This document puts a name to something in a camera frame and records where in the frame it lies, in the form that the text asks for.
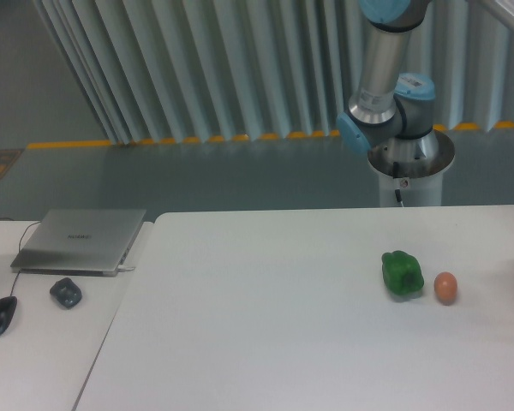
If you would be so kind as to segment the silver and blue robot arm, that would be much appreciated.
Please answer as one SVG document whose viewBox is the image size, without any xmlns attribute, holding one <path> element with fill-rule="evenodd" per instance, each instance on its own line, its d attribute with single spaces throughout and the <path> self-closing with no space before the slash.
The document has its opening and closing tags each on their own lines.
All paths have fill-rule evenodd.
<svg viewBox="0 0 514 411">
<path fill-rule="evenodd" d="M 423 97 L 396 91 L 410 35 L 423 23 L 428 5 L 428 1 L 359 2 L 372 29 L 359 85 L 337 117 L 343 142 L 354 152 L 366 154 L 405 132 L 408 121 L 402 98 L 427 104 L 434 100 L 433 91 Z"/>
</svg>

